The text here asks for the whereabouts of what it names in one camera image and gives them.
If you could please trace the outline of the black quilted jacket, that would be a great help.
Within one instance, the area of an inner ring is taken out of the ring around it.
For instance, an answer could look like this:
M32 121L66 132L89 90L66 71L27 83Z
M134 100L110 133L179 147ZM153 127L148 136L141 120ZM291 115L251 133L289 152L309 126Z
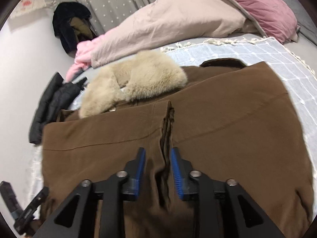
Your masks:
M84 89L87 78L76 83L64 82L60 73L55 73L38 102L30 130L29 143L39 145L44 126L57 120L61 110L66 110Z

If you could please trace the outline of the pink fleece blanket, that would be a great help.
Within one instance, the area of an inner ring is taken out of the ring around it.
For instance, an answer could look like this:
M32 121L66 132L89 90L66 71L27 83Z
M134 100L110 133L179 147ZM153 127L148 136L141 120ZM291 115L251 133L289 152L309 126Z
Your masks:
M82 41L77 45L74 63L66 73L66 82L71 82L80 72L86 71L91 65L91 53L104 39L105 34L92 40Z

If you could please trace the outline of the beige duvet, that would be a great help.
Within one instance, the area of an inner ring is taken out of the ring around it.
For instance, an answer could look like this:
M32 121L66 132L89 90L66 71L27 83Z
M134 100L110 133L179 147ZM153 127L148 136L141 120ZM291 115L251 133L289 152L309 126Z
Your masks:
M156 0L105 34L91 53L91 66L191 38L257 31L229 0Z

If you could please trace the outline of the dark coat hanging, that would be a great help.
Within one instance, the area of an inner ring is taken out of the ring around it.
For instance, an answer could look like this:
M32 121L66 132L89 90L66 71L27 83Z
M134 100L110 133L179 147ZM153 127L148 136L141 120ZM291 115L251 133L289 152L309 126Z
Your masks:
M91 12L78 2L62 2L53 13L53 31L64 51L74 53L82 41L97 37L91 23Z

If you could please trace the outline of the pink velvet pillow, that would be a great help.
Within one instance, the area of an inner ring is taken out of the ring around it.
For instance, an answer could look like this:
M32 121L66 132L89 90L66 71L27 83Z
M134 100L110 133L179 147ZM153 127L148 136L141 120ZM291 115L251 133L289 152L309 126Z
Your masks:
M251 20L263 36L280 43L298 40L298 22L283 0L229 0Z

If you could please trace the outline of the grey quilted headboard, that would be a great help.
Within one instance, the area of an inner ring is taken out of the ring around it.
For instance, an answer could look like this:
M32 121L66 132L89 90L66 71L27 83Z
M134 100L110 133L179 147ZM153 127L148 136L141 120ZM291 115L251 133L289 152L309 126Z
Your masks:
M316 26L312 18L309 16L305 8L298 0L283 0L295 14L298 25L300 26L299 32L310 42L316 45Z

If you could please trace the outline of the wall hanging picture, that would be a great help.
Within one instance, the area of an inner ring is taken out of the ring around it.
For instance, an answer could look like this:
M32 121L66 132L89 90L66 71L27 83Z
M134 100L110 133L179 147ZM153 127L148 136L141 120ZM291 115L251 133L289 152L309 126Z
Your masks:
M50 7L55 0L21 0L10 14L10 19L14 19L33 11Z

